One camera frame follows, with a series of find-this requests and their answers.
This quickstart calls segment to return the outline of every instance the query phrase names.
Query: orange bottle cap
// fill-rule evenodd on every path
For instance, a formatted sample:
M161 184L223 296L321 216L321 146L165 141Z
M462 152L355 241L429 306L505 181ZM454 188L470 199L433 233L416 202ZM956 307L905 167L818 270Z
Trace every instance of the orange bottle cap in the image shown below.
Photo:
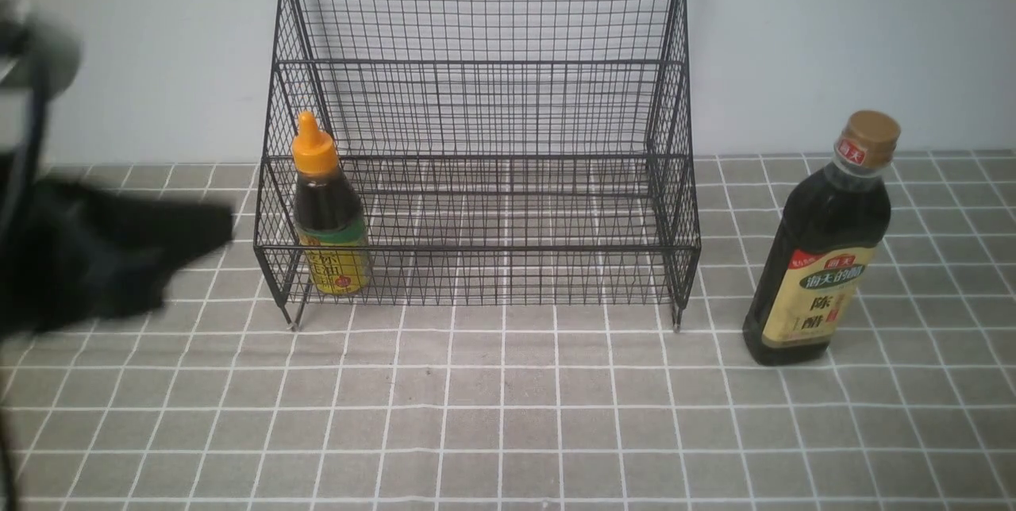
M338 168L338 153L327 132L322 132L309 111L300 113L299 131L293 139L293 161L297 172L307 175L329 174Z

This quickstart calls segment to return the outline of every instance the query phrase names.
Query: black fabric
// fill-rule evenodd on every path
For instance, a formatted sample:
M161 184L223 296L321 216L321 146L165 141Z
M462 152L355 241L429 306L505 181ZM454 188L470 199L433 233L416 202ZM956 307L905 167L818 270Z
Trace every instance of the black fabric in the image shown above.
M0 156L0 177L9 165ZM0 255L3 338L157 309L178 269L232 240L232 208L217 203L118 196L54 178L31 190Z

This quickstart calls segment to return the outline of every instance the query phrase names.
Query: white wall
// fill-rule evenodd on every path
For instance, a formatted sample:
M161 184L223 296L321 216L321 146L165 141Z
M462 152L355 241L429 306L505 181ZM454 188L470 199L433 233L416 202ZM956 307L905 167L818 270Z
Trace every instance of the white wall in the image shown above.
M52 161L257 157L275 0L37 1L86 44ZM903 148L1016 146L1016 0L689 0L689 22L697 152L826 150L861 107Z

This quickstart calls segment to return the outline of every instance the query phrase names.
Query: gold bottle cap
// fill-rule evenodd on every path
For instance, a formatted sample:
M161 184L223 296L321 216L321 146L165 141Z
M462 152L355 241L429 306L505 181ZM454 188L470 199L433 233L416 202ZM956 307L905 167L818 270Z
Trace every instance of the gold bottle cap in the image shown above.
M836 152L849 164L879 170L892 162L899 139L899 124L876 111L858 111L850 116L836 141Z

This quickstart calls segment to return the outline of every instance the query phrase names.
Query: black metal wire rack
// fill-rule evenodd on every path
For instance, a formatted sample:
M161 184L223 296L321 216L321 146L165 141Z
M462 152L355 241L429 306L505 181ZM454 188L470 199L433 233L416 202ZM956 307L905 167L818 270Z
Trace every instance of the black metal wire rack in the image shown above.
M353 297L316 290L296 235L305 110L366 207ZM680 325L701 248L686 0L278 0L266 118L255 252L292 328L329 301L671 303Z

